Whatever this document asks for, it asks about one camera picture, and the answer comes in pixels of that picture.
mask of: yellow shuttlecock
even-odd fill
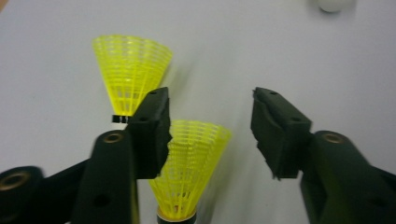
[[[157,89],[172,51],[130,35],[101,35],[92,46],[107,94],[118,116],[132,116],[149,91]]]
[[[196,204],[231,133],[195,120],[173,120],[170,133],[173,138],[161,175],[148,181],[159,204],[158,223],[194,223]]]

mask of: white table surface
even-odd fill
[[[299,180],[272,179],[249,129],[252,90],[280,92],[396,173],[396,1],[340,13],[313,0],[12,0],[0,13],[0,171],[46,175],[90,156],[113,114],[91,42],[138,35],[174,52],[162,86],[172,119],[233,132],[198,207],[198,223],[307,223]],[[139,181],[141,223],[156,201]]]

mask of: black plastic part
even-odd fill
[[[302,190],[311,224],[394,224],[396,195],[343,135],[315,133]]]
[[[393,192],[396,193],[396,175],[391,174],[387,171],[381,170],[379,168],[373,167],[378,174],[388,183],[388,185],[392,188]]]
[[[161,217],[157,216],[157,223],[158,224],[194,224],[197,219],[197,214],[195,213],[191,218],[183,221],[166,221],[163,220]]]
[[[26,211],[27,223],[64,224],[70,220],[87,162],[82,161],[41,181]]]
[[[312,136],[311,120],[279,93],[256,88],[250,128],[277,178],[296,178]]]
[[[168,89],[149,92],[125,128],[134,138],[137,179],[152,179],[161,172],[172,139],[170,125]]]
[[[113,123],[128,123],[130,116],[113,115],[111,122]]]
[[[138,223],[135,156],[125,131],[100,135],[82,177],[73,224]]]
[[[26,219],[24,214],[42,179],[41,170],[34,166],[0,174],[0,223],[21,223]]]

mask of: white ball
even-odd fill
[[[318,0],[321,9],[327,12],[340,11],[347,4],[347,0]]]

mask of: shuttlecock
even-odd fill
[[[131,117],[149,91],[160,85],[172,51],[130,35],[101,35],[92,46],[115,115]]]
[[[157,199],[158,223],[194,223],[196,204],[231,133],[212,123],[173,120],[169,155],[161,175],[149,180]]]

